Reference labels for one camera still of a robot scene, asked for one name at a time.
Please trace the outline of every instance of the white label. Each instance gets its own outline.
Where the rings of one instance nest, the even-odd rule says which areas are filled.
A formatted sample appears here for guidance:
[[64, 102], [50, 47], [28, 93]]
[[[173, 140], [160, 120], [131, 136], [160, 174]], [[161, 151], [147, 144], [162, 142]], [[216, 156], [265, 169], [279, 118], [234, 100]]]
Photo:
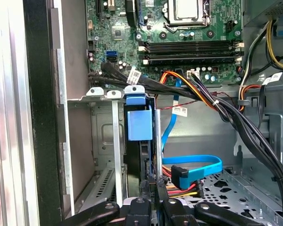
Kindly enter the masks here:
[[154, 0], [146, 0], [146, 7], [154, 7]]
[[137, 71], [136, 67], [133, 66], [130, 73], [129, 73], [127, 83], [130, 84], [130, 85], [136, 85], [138, 80], [140, 79], [141, 74], [142, 73]]
[[188, 116], [188, 109], [185, 107], [173, 107], [172, 108], [172, 114], [176, 114], [176, 115], [180, 115], [183, 117], [187, 117]]
[[270, 82], [271, 78], [267, 78], [264, 80], [264, 82], [262, 83], [262, 86], [267, 85]]
[[282, 74], [283, 74], [282, 72], [279, 72], [279, 73], [274, 74], [274, 75], [271, 77], [270, 82], [279, 81], [280, 78], [281, 78], [281, 76], [282, 76]]

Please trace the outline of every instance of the orange wire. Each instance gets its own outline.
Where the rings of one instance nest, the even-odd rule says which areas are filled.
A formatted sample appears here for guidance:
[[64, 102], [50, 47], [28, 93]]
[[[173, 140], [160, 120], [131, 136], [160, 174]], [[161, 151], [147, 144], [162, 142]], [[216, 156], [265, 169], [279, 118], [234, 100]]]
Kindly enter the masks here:
[[170, 74], [173, 75], [173, 76], [175, 76], [175, 77], [177, 77], [177, 78], [179, 78], [179, 79], [181, 79], [181, 80], [183, 80], [183, 81], [185, 82], [185, 84], [186, 84], [188, 87], [190, 87], [190, 88], [197, 94], [197, 96], [198, 96], [207, 106], [209, 106], [210, 108], [216, 110], [216, 109], [213, 107], [213, 105], [212, 105], [210, 102], [208, 102], [208, 101], [203, 97], [203, 95], [198, 91], [198, 89], [197, 89], [193, 84], [191, 84], [185, 77], [183, 77], [183, 76], [181, 76], [181, 75], [179, 75], [179, 74], [177, 74], [177, 73], [175, 73], [175, 72], [167, 71], [167, 72], [165, 72], [165, 73], [162, 75], [160, 81], [165, 82], [166, 77], [169, 76]]
[[[256, 89], [256, 88], [260, 88], [260, 87], [261, 87], [260, 85], [248, 85], [248, 86], [243, 87], [242, 91], [241, 91], [240, 99], [244, 100], [244, 94], [245, 94], [245, 92], [247, 90], [249, 90], [249, 89]], [[245, 108], [245, 106], [242, 106], [239, 111], [243, 111], [244, 108]]]

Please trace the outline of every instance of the red wire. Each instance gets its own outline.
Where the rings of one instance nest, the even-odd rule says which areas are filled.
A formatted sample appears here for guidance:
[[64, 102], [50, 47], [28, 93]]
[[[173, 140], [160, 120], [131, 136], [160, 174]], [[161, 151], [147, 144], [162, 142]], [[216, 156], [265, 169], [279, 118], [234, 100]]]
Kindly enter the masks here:
[[182, 194], [182, 193], [186, 193], [186, 192], [190, 191], [191, 189], [193, 189], [195, 186], [196, 186], [196, 184], [192, 184], [187, 190], [170, 191], [170, 192], [168, 192], [168, 194]]

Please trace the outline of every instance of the metal frame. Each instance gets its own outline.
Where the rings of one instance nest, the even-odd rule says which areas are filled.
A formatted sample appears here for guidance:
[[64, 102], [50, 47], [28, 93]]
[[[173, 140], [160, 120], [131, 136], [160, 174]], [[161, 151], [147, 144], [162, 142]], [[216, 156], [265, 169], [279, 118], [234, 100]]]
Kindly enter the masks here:
[[0, 2], [0, 225], [40, 225], [23, 2]]

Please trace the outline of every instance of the ram slot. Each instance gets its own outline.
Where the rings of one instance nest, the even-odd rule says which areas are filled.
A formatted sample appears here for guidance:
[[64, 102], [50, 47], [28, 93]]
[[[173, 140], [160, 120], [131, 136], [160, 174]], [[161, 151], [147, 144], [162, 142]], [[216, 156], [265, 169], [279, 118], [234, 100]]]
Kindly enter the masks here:
[[188, 52], [230, 52], [235, 51], [238, 42], [206, 41], [206, 42], [140, 42], [139, 50], [152, 54], [188, 53]]
[[162, 55], [162, 56], [151, 56], [145, 55], [143, 58], [144, 65], [204, 65], [204, 64], [225, 64], [235, 63], [240, 60], [240, 56], [237, 54], [216, 54], [216, 55], [205, 55], [199, 54], [198, 56], [192, 55]]

